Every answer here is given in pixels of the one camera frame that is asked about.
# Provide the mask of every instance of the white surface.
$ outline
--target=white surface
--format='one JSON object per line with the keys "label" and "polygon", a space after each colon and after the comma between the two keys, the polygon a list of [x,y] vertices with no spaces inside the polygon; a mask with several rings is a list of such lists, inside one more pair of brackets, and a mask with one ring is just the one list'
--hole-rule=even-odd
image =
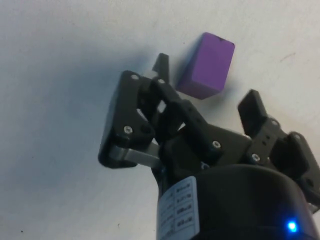
{"label": "white surface", "polygon": [[203,32],[236,45],[224,94],[194,101],[205,118],[240,131],[236,105],[259,90],[320,159],[319,13],[318,0],[0,0],[0,238],[155,239],[156,181],[98,164],[104,120],[121,71],[183,60]]}

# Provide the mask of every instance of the black cylinder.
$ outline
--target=black cylinder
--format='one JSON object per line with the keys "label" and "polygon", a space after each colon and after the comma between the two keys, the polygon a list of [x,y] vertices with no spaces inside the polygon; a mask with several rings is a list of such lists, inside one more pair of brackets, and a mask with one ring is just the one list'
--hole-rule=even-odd
{"label": "black cylinder", "polygon": [[193,239],[319,240],[305,197],[289,177],[237,164],[195,178],[200,232]]}

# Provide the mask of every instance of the purple block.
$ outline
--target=purple block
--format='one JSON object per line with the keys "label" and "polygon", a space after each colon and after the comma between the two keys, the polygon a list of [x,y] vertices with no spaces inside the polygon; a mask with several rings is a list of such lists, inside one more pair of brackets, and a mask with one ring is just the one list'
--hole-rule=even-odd
{"label": "purple block", "polygon": [[235,44],[205,32],[176,89],[197,99],[220,93],[227,80]]}

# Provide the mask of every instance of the white label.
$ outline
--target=white label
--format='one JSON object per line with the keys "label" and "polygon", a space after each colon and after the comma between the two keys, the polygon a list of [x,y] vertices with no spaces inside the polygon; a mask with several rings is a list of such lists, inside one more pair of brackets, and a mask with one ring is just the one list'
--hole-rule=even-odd
{"label": "white label", "polygon": [[157,240],[189,240],[200,232],[197,182],[189,176],[159,199]]}

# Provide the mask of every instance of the blue led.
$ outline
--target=blue led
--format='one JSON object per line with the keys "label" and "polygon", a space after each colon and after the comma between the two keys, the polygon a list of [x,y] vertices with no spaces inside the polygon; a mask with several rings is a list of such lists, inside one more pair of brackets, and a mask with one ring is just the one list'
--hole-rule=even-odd
{"label": "blue led", "polygon": [[288,229],[292,232],[295,233],[297,231],[297,224],[294,221],[290,221],[288,223]]}

